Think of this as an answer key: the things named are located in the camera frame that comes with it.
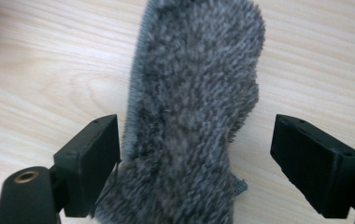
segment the wood grain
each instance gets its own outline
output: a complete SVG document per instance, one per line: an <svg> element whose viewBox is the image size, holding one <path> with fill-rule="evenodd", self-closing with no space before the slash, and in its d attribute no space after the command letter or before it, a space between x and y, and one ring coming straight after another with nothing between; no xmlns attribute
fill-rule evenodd
<svg viewBox="0 0 355 224"><path fill-rule="evenodd" d="M269 155L276 114L306 119L355 148L355 0L256 0L266 21L261 100L231 147L249 191L235 223L325 220ZM0 0L0 189L52 155L91 120L125 120L129 74L146 1ZM63 223L90 223L63 218Z"/></svg>

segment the gray fur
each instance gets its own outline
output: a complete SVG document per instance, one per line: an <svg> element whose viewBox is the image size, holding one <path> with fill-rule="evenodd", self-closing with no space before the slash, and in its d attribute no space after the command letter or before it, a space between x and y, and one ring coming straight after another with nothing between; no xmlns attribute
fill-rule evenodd
<svg viewBox="0 0 355 224"><path fill-rule="evenodd" d="M264 41L247 0L150 0L133 65L119 179L103 223L232 223L229 141L258 101Z"/></svg>

